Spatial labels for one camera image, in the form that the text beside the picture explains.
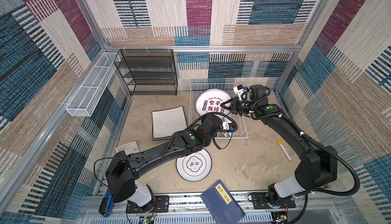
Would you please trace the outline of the white round plate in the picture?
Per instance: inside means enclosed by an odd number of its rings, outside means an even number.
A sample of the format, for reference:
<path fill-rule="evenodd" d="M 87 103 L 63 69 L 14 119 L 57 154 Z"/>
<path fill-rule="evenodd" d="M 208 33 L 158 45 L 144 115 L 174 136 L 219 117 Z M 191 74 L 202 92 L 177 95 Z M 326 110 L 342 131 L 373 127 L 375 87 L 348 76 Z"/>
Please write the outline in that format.
<path fill-rule="evenodd" d="M 186 181 L 198 182 L 211 172 L 212 159 L 205 149 L 176 160 L 178 174 Z"/>
<path fill-rule="evenodd" d="M 223 122 L 223 134 L 226 138 L 231 136 L 230 125 L 228 122 Z"/>
<path fill-rule="evenodd" d="M 230 115 L 231 112 L 221 107 L 222 103 L 225 103 L 232 99 L 231 95 L 220 89 L 209 89 L 202 92 L 195 100 L 194 108 L 199 116 L 210 112 L 219 112 L 225 115 Z"/>

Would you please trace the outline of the white square plate black rim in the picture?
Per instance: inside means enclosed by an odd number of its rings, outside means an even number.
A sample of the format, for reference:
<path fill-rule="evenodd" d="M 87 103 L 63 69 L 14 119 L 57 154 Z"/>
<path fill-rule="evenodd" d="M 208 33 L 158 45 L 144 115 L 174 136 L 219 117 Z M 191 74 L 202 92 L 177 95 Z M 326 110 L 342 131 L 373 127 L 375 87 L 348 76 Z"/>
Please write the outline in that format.
<path fill-rule="evenodd" d="M 171 136 L 162 137 L 162 138 L 152 138 L 153 141 L 160 141 L 160 140 L 170 140 L 171 138 L 177 138 L 181 135 L 181 131 L 177 131 L 173 133 Z"/>

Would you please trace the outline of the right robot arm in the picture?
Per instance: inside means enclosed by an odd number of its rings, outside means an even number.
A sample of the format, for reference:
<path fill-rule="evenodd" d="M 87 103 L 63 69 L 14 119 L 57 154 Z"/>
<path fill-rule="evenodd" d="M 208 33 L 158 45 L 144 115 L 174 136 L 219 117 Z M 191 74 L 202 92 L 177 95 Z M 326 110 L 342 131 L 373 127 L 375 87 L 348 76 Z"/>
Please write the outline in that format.
<path fill-rule="evenodd" d="M 300 159 L 294 175 L 269 186 L 267 201 L 277 207 L 294 194 L 308 193 L 337 179 L 338 163 L 332 155 L 336 150 L 328 146 L 321 149 L 304 139 L 304 133 L 295 123 L 284 118 L 283 110 L 269 104 L 271 90 L 263 85 L 235 87 L 236 97 L 222 102 L 221 107 L 235 115 L 259 119 L 284 139 Z"/>

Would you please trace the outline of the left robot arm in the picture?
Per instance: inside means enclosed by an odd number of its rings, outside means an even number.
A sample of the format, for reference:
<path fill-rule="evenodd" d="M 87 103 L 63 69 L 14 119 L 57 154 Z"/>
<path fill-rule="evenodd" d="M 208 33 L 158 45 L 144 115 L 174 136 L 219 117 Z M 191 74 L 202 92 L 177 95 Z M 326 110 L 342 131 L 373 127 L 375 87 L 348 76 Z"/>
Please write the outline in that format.
<path fill-rule="evenodd" d="M 137 186 L 136 181 L 160 165 L 208 147 L 220 132 L 235 133 L 239 128 L 236 121 L 228 117 L 228 128 L 224 128 L 224 117 L 225 114 L 219 112 L 205 114 L 184 130 L 173 133 L 164 144 L 133 154 L 116 153 L 105 172 L 111 200 L 114 203 L 130 201 L 144 212 L 151 210 L 156 203 L 151 187 Z"/>

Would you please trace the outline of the black mesh shelf rack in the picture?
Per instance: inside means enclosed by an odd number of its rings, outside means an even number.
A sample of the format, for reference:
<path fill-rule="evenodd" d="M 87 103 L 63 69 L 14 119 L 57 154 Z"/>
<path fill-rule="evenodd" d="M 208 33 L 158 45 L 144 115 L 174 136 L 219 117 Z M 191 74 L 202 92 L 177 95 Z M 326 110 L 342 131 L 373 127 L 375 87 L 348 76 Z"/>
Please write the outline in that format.
<path fill-rule="evenodd" d="M 131 95 L 176 95 L 178 78 L 171 49 L 122 49 L 114 64 Z"/>

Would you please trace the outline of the white marker yellow cap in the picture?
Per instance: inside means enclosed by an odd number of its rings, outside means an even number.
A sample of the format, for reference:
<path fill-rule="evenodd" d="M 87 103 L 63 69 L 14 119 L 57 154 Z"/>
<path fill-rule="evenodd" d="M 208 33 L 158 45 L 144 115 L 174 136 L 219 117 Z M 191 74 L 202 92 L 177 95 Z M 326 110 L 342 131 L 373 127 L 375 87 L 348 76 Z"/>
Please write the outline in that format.
<path fill-rule="evenodd" d="M 286 150 L 286 148 L 284 147 L 284 145 L 282 144 L 282 142 L 281 142 L 279 139 L 277 139 L 277 142 L 278 142 L 279 146 L 281 147 L 283 153 L 285 154 L 287 160 L 288 160 L 289 162 L 292 162 L 292 158 L 291 158 L 291 156 L 289 155 L 289 153 L 288 153 L 288 151 Z"/>

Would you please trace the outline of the blue book yellow label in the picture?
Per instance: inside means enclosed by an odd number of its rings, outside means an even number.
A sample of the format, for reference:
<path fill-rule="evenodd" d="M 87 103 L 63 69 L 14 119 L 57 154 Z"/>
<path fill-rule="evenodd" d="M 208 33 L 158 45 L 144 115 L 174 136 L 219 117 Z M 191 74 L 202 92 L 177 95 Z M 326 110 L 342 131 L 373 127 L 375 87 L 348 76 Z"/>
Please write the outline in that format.
<path fill-rule="evenodd" d="M 237 224 L 245 212 L 221 180 L 200 195 L 217 224 Z"/>

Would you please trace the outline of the pink white calculator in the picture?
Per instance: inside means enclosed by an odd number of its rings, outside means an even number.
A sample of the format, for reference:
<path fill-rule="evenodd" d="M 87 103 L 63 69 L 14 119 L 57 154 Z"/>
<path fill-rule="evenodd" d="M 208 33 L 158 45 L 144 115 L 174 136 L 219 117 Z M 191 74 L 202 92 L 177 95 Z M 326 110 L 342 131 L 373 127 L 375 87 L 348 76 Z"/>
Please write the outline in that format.
<path fill-rule="evenodd" d="M 129 143 L 123 144 L 121 146 L 118 146 L 115 149 L 116 153 L 118 153 L 120 151 L 125 151 L 126 155 L 130 155 L 130 154 L 133 154 L 133 153 L 138 153 L 139 149 L 138 149 L 137 142 L 136 141 L 129 142 Z"/>

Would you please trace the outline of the blue stapler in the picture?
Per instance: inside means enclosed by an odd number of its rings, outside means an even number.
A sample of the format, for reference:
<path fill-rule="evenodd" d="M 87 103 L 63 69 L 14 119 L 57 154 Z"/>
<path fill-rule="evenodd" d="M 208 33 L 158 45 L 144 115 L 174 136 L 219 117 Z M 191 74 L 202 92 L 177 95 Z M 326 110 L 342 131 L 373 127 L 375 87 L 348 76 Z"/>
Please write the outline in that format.
<path fill-rule="evenodd" d="M 98 212 L 103 216 L 103 217 L 109 217 L 111 215 L 111 212 L 113 210 L 113 200 L 112 200 L 112 195 L 109 189 L 107 189 L 105 196 L 100 204 Z"/>

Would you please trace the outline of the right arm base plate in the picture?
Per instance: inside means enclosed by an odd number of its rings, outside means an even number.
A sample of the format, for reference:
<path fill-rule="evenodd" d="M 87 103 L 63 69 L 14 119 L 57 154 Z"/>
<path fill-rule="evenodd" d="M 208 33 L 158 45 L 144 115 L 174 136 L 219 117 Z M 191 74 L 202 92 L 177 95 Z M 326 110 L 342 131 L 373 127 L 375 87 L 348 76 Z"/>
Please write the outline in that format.
<path fill-rule="evenodd" d="M 280 209 L 295 208 L 296 204 L 292 197 L 280 198 L 278 195 L 267 191 L 251 192 L 247 199 L 253 204 L 255 209 Z"/>

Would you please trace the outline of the aluminium front rail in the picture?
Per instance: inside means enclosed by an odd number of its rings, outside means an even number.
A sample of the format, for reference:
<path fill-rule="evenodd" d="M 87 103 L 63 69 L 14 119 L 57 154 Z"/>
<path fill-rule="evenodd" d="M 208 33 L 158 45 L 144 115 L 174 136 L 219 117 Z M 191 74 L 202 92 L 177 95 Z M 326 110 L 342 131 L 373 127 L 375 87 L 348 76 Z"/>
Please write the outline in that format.
<path fill-rule="evenodd" d="M 280 209 L 255 209 L 250 202 L 249 191 L 233 191 L 232 196 L 245 213 L 241 224 L 270 224 Z M 168 210 L 159 213 L 156 224 L 213 224 L 215 221 L 198 192 L 169 194 Z M 146 214 L 126 214 L 126 203 L 114 204 L 109 217 L 98 212 L 102 196 L 86 197 L 78 214 L 78 224 L 140 224 Z M 323 193 L 309 194 L 308 204 L 300 224 L 346 224 L 347 217 L 335 197 Z"/>

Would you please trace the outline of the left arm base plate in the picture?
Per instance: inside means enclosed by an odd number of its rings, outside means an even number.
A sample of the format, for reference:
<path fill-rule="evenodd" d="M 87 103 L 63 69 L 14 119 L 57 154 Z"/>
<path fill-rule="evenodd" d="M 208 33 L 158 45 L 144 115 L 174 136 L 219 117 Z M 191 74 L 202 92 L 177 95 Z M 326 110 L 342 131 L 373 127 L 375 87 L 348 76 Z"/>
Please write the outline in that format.
<path fill-rule="evenodd" d="M 126 214 L 153 213 L 156 210 L 158 213 L 167 213 L 169 203 L 169 195 L 155 196 L 144 207 L 139 207 L 136 203 L 129 201 L 126 207 Z"/>

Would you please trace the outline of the white mesh wall basket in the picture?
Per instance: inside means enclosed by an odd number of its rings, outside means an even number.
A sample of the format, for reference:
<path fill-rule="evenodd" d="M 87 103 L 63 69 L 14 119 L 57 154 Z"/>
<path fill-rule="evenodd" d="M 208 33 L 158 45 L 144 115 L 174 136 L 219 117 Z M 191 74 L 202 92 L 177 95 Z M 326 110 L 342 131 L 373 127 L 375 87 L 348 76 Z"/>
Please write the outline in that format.
<path fill-rule="evenodd" d="M 116 53 L 104 53 L 89 72 L 66 111 L 72 117 L 90 117 L 97 107 L 113 73 Z"/>

